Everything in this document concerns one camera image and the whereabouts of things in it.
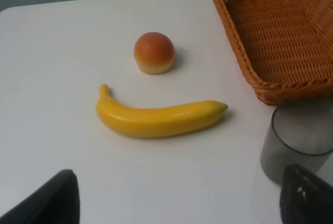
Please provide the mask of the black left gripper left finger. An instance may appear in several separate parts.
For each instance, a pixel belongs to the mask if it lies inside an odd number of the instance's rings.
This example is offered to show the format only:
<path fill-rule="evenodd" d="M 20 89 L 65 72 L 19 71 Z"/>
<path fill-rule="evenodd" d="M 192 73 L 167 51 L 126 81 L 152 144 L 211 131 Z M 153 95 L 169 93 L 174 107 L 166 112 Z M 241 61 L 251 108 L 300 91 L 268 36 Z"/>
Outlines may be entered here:
<path fill-rule="evenodd" d="M 79 223 L 80 194 L 76 174 L 65 169 L 1 216 L 1 223 Z"/>

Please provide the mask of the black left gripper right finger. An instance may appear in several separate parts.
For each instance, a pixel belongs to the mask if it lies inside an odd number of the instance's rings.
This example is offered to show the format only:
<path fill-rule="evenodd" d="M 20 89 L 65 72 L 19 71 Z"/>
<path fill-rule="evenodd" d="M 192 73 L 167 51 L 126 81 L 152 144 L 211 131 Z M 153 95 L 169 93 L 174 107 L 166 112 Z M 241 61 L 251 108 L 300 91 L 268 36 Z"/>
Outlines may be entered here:
<path fill-rule="evenodd" d="M 332 223 L 332 186 L 300 165 L 288 165 L 279 206 L 282 223 Z"/>

